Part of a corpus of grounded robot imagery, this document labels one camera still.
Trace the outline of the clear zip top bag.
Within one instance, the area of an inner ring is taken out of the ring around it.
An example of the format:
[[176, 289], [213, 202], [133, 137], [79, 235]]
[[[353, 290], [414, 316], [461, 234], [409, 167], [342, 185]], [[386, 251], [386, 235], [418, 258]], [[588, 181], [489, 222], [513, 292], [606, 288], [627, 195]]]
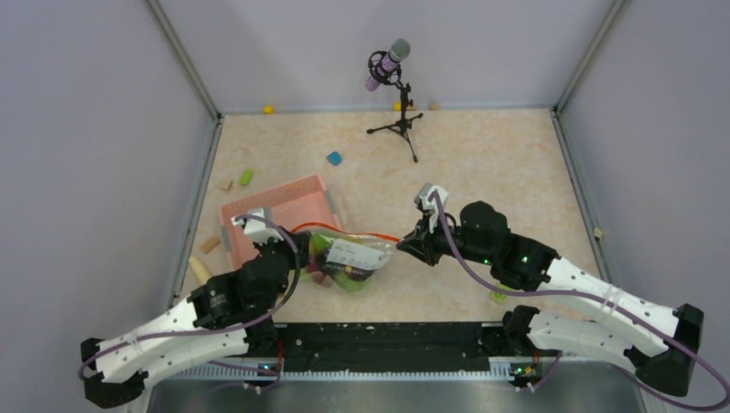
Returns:
[[374, 274], [388, 264], [400, 241], [386, 234], [347, 232], [321, 222], [298, 225], [294, 233], [311, 236], [306, 247], [309, 263], [301, 279], [346, 293], [367, 287]]

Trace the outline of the pink plastic basket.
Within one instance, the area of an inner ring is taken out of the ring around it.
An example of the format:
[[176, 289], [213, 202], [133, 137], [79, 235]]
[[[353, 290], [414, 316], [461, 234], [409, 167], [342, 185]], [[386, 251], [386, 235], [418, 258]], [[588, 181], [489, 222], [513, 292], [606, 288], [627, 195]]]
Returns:
[[257, 250], [232, 219], [252, 209], [262, 207], [269, 219], [291, 231], [306, 222], [319, 222], [338, 228], [341, 225], [337, 209], [325, 181], [312, 175], [252, 194], [220, 208], [220, 229], [232, 269], [255, 257]]

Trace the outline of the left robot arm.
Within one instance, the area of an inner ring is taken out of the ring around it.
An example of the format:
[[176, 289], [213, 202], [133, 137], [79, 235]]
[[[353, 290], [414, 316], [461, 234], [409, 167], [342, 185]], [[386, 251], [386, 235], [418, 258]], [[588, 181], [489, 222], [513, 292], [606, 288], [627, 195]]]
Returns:
[[114, 339], [81, 343], [84, 396], [102, 409], [128, 404], [159, 382], [209, 361], [266, 355], [277, 343], [272, 316], [309, 264], [308, 231], [257, 246], [241, 268], [210, 278], [165, 313]]

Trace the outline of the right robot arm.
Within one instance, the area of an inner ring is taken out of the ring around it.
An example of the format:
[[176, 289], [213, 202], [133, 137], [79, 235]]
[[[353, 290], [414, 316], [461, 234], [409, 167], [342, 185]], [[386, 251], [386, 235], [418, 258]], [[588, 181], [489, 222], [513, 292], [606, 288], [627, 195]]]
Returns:
[[570, 318], [530, 305], [504, 316], [504, 341], [515, 354], [555, 350], [607, 362], [662, 395], [685, 397], [702, 338], [703, 313], [689, 304], [660, 305], [579, 268], [543, 243], [513, 232], [506, 217], [483, 201], [458, 218], [438, 200], [419, 200], [422, 213], [398, 249], [437, 265], [453, 257], [463, 269], [486, 265], [490, 290], [550, 298], [578, 312]]

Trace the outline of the wooden rectangular block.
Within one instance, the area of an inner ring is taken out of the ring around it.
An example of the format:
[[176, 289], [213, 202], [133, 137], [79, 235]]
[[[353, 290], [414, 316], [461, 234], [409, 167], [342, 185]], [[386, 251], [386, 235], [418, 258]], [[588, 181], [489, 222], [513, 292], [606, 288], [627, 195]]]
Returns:
[[221, 243], [221, 240], [220, 240], [220, 238], [219, 238], [219, 237], [217, 237], [217, 236], [211, 236], [211, 237], [209, 237], [208, 239], [206, 239], [206, 240], [205, 240], [205, 241], [204, 241], [204, 242], [203, 242], [203, 243], [202, 243], [202, 244], [200, 245], [200, 247], [199, 247], [199, 250], [200, 250], [200, 251], [201, 251], [201, 252], [202, 252], [203, 254], [207, 255], [207, 254], [209, 254], [209, 253], [210, 253], [210, 252], [211, 252], [212, 250], [214, 250], [214, 249], [215, 249], [216, 247], [218, 247], [218, 246], [220, 245], [220, 243]]

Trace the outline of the wooden cylinder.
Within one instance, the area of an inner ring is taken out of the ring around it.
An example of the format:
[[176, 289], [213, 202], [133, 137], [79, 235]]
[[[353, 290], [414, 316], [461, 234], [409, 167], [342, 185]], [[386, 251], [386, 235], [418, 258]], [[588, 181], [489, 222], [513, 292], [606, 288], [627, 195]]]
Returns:
[[213, 278], [212, 272], [207, 268], [205, 263], [196, 256], [189, 257], [188, 266], [201, 287], [205, 286]]

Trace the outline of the green lego brick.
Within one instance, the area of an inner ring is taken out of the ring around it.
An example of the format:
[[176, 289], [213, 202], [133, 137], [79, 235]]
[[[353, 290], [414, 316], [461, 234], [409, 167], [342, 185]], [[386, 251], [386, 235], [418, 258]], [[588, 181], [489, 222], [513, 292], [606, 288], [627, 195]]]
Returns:
[[509, 287], [507, 287], [507, 286], [505, 286], [503, 284], [499, 284], [497, 286], [497, 289], [499, 289], [499, 292], [498, 291], [492, 291], [490, 293], [490, 300], [492, 302], [494, 302], [495, 304], [497, 304], [497, 305], [502, 305], [502, 304], [504, 304], [506, 302], [506, 300], [509, 297], [509, 295], [508, 294], [505, 294], [504, 291], [511, 291], [511, 288], [509, 288]]

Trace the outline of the small wooden cube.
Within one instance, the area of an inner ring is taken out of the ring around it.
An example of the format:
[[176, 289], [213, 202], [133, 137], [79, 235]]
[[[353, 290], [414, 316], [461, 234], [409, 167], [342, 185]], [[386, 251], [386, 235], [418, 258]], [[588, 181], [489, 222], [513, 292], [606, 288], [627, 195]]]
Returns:
[[218, 185], [218, 189], [222, 191], [230, 191], [232, 189], [233, 180], [221, 181]]

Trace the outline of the green block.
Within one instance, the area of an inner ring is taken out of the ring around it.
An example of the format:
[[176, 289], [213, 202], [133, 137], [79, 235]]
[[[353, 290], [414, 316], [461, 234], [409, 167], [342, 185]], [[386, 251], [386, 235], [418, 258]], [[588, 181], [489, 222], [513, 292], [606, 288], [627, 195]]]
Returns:
[[240, 186], [248, 186], [251, 183], [254, 171], [251, 169], [245, 169], [238, 179]]

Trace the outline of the blue block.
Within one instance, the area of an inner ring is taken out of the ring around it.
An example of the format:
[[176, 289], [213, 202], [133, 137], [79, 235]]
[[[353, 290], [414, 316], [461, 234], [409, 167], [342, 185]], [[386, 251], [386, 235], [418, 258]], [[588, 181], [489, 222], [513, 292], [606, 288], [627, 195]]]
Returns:
[[329, 164], [331, 164], [333, 166], [338, 166], [343, 161], [343, 157], [338, 151], [333, 151], [333, 152], [329, 153], [325, 157], [325, 159]]

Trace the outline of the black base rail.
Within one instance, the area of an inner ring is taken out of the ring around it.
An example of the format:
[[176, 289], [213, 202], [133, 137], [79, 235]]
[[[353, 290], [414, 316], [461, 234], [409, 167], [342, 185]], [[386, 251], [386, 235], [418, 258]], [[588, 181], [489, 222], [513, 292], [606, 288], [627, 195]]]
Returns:
[[486, 372], [498, 357], [538, 361], [547, 350], [519, 348], [500, 322], [290, 323], [226, 364], [261, 361], [286, 373]]

